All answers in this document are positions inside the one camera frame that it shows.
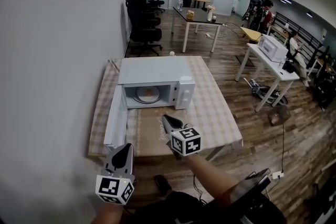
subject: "flower vase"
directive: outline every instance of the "flower vase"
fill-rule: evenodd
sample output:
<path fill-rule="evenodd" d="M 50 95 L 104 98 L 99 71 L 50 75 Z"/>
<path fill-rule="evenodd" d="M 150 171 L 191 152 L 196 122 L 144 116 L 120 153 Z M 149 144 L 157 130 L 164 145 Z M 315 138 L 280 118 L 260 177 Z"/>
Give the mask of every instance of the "flower vase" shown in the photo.
<path fill-rule="evenodd" d="M 212 10 L 208 11 L 208 21 L 210 22 L 212 20 Z"/>

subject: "microwave door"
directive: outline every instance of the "microwave door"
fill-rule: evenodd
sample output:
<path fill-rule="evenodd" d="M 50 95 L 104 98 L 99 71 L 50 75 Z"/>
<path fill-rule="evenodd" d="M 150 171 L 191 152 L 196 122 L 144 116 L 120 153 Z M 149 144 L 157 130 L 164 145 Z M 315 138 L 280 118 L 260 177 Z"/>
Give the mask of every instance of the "microwave door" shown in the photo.
<path fill-rule="evenodd" d="M 125 92 L 121 85 L 117 85 L 111 102 L 104 138 L 104 145 L 109 149 L 111 146 L 116 148 L 125 143 L 127 115 Z"/>

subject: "microwave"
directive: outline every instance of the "microwave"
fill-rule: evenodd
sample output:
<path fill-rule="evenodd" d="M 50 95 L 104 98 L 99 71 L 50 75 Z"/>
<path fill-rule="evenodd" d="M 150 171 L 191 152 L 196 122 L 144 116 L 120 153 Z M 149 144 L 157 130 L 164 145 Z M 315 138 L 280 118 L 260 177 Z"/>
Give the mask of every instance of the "microwave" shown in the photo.
<path fill-rule="evenodd" d="M 285 63 L 288 49 L 274 37 L 262 34 L 258 47 L 272 62 Z"/>
<path fill-rule="evenodd" d="M 125 143 L 128 109 L 174 106 L 188 108 L 195 82 L 182 56 L 124 58 L 113 94 L 104 145 Z"/>

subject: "human arm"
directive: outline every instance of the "human arm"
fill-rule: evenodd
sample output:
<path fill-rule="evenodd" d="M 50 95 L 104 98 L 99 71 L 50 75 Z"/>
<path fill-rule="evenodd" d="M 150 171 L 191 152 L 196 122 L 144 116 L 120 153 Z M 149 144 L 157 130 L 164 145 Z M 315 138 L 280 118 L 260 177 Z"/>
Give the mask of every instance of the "human arm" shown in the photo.
<path fill-rule="evenodd" d="M 214 198 L 239 183 L 235 176 L 220 170 L 198 154 L 185 156 L 183 160 L 206 191 Z"/>
<path fill-rule="evenodd" d="M 122 210 L 122 205 L 105 204 L 91 224 L 119 224 Z"/>

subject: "black shoe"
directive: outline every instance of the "black shoe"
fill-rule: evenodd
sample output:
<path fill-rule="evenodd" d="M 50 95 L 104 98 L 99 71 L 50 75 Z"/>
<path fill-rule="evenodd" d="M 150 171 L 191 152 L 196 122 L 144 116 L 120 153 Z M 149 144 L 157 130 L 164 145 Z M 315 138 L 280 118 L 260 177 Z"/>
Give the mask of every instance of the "black shoe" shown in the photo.
<path fill-rule="evenodd" d="M 169 190 L 172 190 L 172 187 L 169 185 L 167 179 L 165 179 L 163 175 L 154 176 L 154 180 L 155 180 L 156 185 L 159 188 L 160 193 L 163 196 L 166 196 L 167 192 Z"/>

